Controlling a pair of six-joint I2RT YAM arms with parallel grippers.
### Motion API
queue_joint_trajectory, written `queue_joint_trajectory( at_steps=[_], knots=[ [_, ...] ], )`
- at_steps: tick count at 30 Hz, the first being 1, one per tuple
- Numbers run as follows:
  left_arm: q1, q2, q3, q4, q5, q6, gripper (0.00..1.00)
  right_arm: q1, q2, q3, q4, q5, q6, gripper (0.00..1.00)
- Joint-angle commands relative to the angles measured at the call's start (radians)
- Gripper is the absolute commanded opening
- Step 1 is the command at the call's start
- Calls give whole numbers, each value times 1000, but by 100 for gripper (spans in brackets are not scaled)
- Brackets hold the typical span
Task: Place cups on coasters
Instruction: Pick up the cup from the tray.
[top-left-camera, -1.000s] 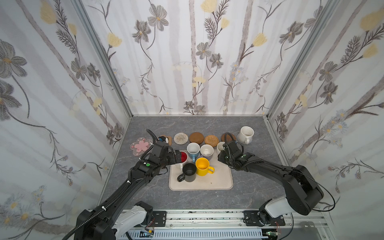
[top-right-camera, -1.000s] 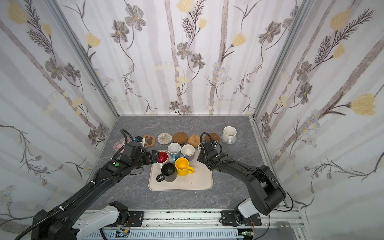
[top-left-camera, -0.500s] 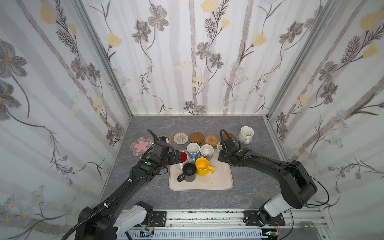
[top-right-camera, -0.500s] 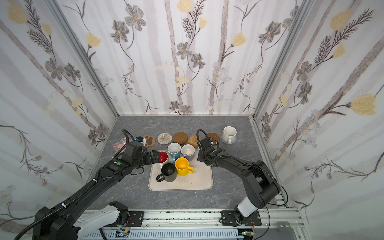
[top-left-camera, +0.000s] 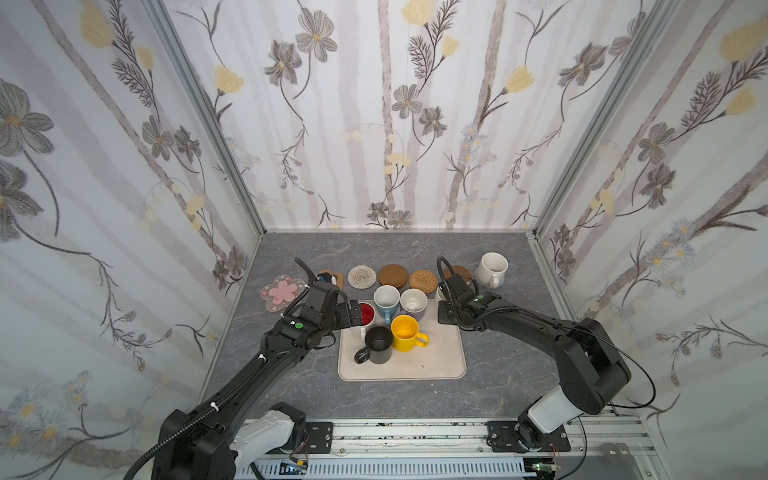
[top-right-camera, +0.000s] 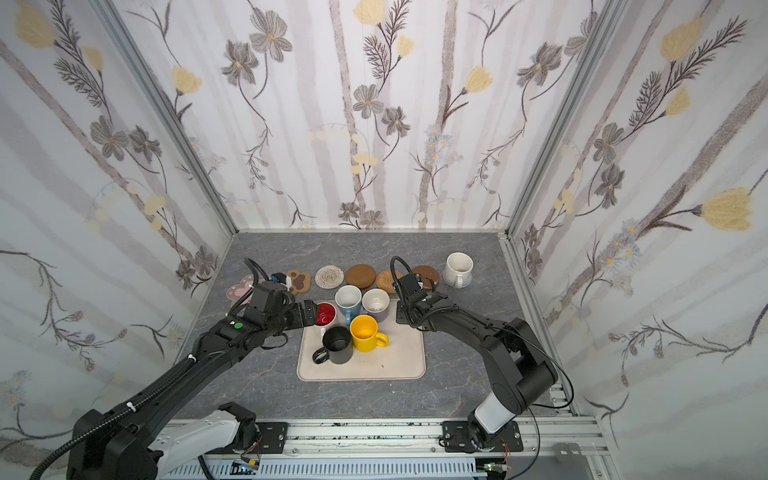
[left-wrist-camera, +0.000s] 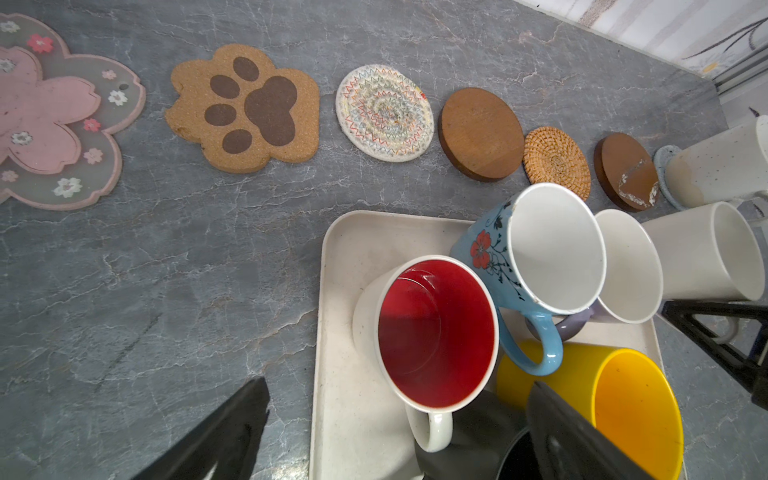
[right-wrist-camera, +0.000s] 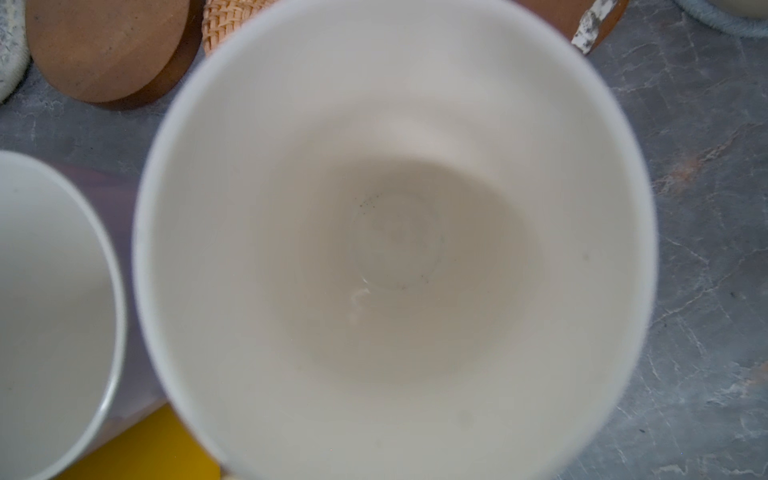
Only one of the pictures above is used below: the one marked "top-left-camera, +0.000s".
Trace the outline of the woven rattan round coaster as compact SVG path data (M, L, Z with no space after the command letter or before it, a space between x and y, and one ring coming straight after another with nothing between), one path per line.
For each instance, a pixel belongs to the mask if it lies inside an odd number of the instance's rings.
M417 270L408 279L412 289L422 291L426 295L434 293L439 285L437 276L429 270Z

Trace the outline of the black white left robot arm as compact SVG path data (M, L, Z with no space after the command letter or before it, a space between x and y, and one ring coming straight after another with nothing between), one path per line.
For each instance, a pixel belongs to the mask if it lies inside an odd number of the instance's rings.
M223 388L188 412L163 422L143 459L153 479L233 479L244 458L232 443L248 410L273 383L297 366L324 337L360 327L359 302L327 282L309 285L260 339L256 355Z

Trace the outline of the yellow mug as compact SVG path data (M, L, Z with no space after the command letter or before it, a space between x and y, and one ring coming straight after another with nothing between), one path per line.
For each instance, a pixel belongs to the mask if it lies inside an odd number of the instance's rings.
M420 330L419 322L409 315L399 315L391 323L393 347L399 352L409 352L416 347L429 346L430 337Z

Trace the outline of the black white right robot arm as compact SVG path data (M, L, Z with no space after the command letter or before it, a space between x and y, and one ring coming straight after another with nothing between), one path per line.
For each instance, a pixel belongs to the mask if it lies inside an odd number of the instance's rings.
M546 317L453 275L439 283L443 299L438 322L463 331L509 335L550 356L558 385L521 413L500 437L513 451L540 450L561 427L584 414L595 415L631 381L630 368L606 330L594 319L580 322Z

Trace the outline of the pink flower shaped coaster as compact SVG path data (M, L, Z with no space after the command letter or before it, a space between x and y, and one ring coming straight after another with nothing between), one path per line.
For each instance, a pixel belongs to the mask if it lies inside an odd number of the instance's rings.
M281 312L296 300L305 288L304 280L280 274L270 284L261 288L260 297L265 301L267 311Z

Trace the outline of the white grey round coaster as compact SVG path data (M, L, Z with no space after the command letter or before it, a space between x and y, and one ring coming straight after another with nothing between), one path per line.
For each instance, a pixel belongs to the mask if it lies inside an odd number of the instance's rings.
M377 282L377 272L370 266L357 265L347 275L349 285L357 290L371 288Z

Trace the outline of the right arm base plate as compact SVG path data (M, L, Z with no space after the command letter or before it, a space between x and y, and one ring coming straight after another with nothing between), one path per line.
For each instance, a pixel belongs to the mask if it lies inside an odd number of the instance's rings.
M494 453L570 452L571 445L563 426L550 433L541 432L533 423L489 421L486 443Z

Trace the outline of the red inside white mug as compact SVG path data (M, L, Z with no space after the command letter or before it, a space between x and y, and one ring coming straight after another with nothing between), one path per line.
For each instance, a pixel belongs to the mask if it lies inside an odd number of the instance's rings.
M375 326L376 309L370 303L361 302L359 304L361 310L361 326L360 336L361 340L365 341L368 331Z

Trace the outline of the cork paw print coaster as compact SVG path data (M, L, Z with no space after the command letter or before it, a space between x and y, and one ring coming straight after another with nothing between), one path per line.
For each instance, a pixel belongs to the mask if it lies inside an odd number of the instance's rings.
M339 290L343 290L344 289L344 276L341 273L339 273L339 272L332 272L330 270L323 270L321 272L330 272L330 273L332 273L335 276L336 280L337 280L337 284L334 285L334 286L336 286Z

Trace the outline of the glossy dark brown round coaster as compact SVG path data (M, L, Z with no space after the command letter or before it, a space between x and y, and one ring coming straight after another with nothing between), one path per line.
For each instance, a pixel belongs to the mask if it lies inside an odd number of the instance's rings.
M443 269L443 276L445 279L450 278L454 273L460 275L468 286L472 285L473 275L467 268L460 265L453 265L452 269L450 268Z

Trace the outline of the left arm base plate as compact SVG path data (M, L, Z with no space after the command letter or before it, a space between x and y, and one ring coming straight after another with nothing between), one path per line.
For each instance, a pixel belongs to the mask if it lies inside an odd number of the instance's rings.
M292 455L329 454L332 447L332 422L304 422L294 427L289 452Z

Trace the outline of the brown round wooden coaster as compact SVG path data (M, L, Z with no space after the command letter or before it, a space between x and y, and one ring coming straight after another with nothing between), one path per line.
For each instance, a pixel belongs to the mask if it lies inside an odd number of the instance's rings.
M408 279L407 269L398 264L385 265L378 272L378 281L382 286L388 285L401 289L408 283Z

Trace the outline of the grey blue woven coaster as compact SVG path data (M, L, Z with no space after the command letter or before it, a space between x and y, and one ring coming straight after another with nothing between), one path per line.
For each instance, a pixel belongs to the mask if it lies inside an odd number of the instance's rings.
M493 288L494 286L494 276L485 268L478 267L475 270L475 279L485 288Z

